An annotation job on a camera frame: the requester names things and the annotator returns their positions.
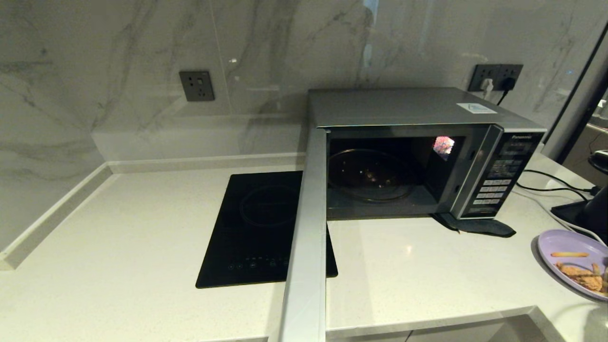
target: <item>white cable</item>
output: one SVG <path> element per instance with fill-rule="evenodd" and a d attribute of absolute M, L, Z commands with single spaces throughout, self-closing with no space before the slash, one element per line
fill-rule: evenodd
<path fill-rule="evenodd" d="M 494 89 L 494 84 L 492 82 L 492 79 L 484 79 L 482 82 L 482 89 L 483 89 L 483 99 L 487 100 L 490 97 L 490 93 L 492 92 L 492 89 Z"/>
<path fill-rule="evenodd" d="M 587 234 L 589 234 L 589 235 L 593 236 L 593 238 L 594 238 L 595 240 L 597 240 L 599 243 L 601 243 L 602 245 L 606 246 L 606 244 L 604 243 L 604 241 L 602 241 L 602 239 L 601 239 L 601 238 L 600 238 L 600 237 L 599 237 L 597 234 L 595 234 L 594 232 L 592 232 L 592 231 L 590 231 L 590 230 L 588 230 L 588 229 L 585 229 L 585 228 L 583 228 L 583 227 L 580 227 L 580 226 L 577 226 L 577 225 L 573 225 L 572 223 L 570 223 L 570 222 L 568 222 L 568 221 L 564 221 L 564 220 L 562 220 L 561 218 L 559 218 L 559 217 L 555 216 L 555 215 L 554 215 L 554 214 L 551 212 L 551 210 L 547 209 L 547 208 L 546 208 L 544 205 L 542 205 L 542 203 L 541 203 L 539 200 L 537 200 L 536 198 L 534 198 L 534 197 L 532 197 L 532 196 L 529 196 L 529 195 L 526 195 L 526 194 L 523 194 L 523 193 L 521 193 L 521 192 L 519 192 L 519 191 L 515 191 L 515 189 L 513 189 L 511 192 L 513 192 L 513 193 L 515 193 L 515 194 L 518 194 L 518 195 L 520 195 L 520 196 L 527 197 L 527 198 L 529 198 L 529 199 L 531 199 L 531 200 L 535 201 L 535 202 L 536 202 L 536 203 L 537 203 L 539 206 L 541 206 L 541 208 L 542 208 L 544 211 L 546 211 L 546 212 L 549 214 L 549 216 L 553 217 L 553 219 L 555 219 L 555 220 L 556 220 L 557 222 L 559 222 L 559 223 L 560 223 L 562 226 L 564 226 L 564 227 L 568 228 L 569 230 L 576 229 L 576 230 L 578 230 L 578 231 L 585 232 L 585 233 L 587 233 Z"/>

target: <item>wall outlet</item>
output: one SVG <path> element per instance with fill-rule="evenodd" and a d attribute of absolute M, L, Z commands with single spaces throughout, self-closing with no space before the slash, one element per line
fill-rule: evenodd
<path fill-rule="evenodd" d="M 188 102 L 215 100 L 208 71 L 180 71 L 179 78 Z"/>
<path fill-rule="evenodd" d="M 504 91 L 505 79 L 512 77 L 517 82 L 522 68 L 522 64 L 478 64 L 475 66 L 468 91 L 483 91 L 484 79 L 492 79 L 494 91 Z"/>
<path fill-rule="evenodd" d="M 494 90 L 504 91 L 504 81 L 510 77 L 515 79 L 515 83 L 517 84 L 517 79 L 522 72 L 522 68 L 523 64 L 501 64 L 500 69 L 498 70 L 498 76 L 494 81 Z"/>

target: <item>black appliance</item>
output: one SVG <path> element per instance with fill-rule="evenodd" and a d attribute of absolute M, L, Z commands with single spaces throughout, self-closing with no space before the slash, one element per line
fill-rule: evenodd
<path fill-rule="evenodd" d="M 287 279 L 302 171 L 230 176 L 197 288 Z M 338 274 L 327 233 L 326 274 Z"/>
<path fill-rule="evenodd" d="M 608 175 L 608 150 L 593 152 L 587 159 L 595 169 Z M 551 208 L 551 212 L 573 225 L 588 229 L 598 235 L 604 243 L 608 243 L 608 186 L 604 186 L 590 201 L 580 201 Z"/>

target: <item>induction cooktop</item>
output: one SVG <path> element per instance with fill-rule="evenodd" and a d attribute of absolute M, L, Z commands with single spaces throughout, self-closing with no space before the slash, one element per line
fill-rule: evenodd
<path fill-rule="evenodd" d="M 302 171 L 230 176 L 197 288 L 287 279 Z M 327 238 L 326 274 L 338 274 Z"/>

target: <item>marble backsplash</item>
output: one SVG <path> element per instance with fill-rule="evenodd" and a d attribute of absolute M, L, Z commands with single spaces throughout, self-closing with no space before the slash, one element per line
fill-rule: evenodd
<path fill-rule="evenodd" d="M 466 89 L 479 63 L 523 63 L 503 106 L 549 128 L 608 21 L 605 0 L 31 4 L 108 161 L 296 152 L 307 89 Z M 178 71 L 198 69 L 214 102 L 185 101 Z"/>
<path fill-rule="evenodd" d="M 0 0 L 0 251 L 103 162 L 29 13 Z"/>

